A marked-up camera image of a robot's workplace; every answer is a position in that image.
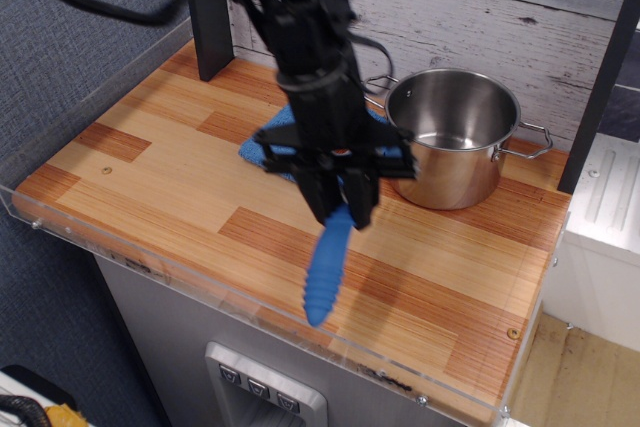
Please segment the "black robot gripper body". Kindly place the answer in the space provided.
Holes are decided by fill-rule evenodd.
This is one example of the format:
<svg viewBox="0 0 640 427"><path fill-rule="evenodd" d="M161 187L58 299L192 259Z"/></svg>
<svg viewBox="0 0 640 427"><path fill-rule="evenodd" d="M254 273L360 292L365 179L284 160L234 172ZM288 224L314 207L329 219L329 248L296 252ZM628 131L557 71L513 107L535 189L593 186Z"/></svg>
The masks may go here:
<svg viewBox="0 0 640 427"><path fill-rule="evenodd" d="M371 114L359 79L339 69L314 74L279 72L288 104L252 136L256 163L289 176L296 168L342 176L351 170L380 178L412 179L412 135ZM334 149L351 156L336 157Z"/></svg>

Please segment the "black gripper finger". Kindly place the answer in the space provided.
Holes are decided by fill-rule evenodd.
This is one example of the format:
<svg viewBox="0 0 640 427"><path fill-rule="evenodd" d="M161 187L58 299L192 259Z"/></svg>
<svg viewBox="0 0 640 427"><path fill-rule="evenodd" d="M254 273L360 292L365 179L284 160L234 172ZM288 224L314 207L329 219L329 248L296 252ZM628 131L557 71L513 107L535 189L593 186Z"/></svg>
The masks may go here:
<svg viewBox="0 0 640 427"><path fill-rule="evenodd" d="M315 219L325 225L344 203L339 177L334 173L296 168L292 175Z"/></svg>
<svg viewBox="0 0 640 427"><path fill-rule="evenodd" d="M370 225L373 209L379 203L379 178L360 170L343 176L343 193L357 230Z"/></svg>

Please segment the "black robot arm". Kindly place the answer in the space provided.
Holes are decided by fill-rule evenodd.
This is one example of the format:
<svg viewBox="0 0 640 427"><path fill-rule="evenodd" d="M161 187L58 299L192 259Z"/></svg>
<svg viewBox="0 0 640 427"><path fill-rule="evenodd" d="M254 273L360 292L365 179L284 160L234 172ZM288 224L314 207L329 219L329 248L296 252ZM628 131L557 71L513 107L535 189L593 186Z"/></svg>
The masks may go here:
<svg viewBox="0 0 640 427"><path fill-rule="evenodd" d="M291 175L318 222L345 204L356 228L368 226L380 179L415 175L410 133L366 105L353 46L381 44L351 33L350 0L234 1L273 55L293 116L254 134L265 170Z"/></svg>

